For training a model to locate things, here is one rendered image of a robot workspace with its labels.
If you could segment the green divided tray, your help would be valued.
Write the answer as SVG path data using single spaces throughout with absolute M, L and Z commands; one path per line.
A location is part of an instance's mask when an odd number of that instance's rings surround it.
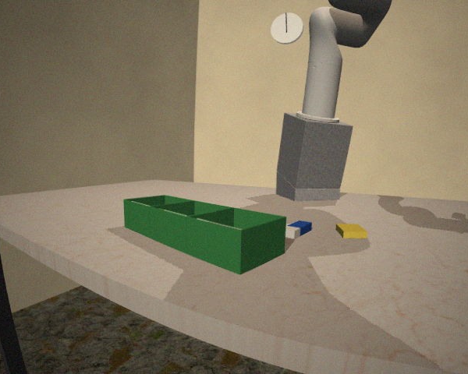
M 285 253 L 283 216 L 167 195 L 123 204 L 125 228 L 239 275 Z

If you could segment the yellow block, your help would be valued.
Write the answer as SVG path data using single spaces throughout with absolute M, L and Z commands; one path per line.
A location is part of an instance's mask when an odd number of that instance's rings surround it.
M 336 224 L 336 231 L 343 238 L 367 238 L 367 231 L 358 224 Z

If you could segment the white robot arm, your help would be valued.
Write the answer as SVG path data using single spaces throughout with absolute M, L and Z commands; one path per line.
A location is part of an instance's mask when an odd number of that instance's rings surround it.
M 340 45 L 363 47 L 386 16 L 392 0 L 328 0 L 310 15 L 310 51 L 303 110 L 296 116 L 339 123 L 335 109 L 342 71 Z M 336 42 L 337 41 L 337 42 Z

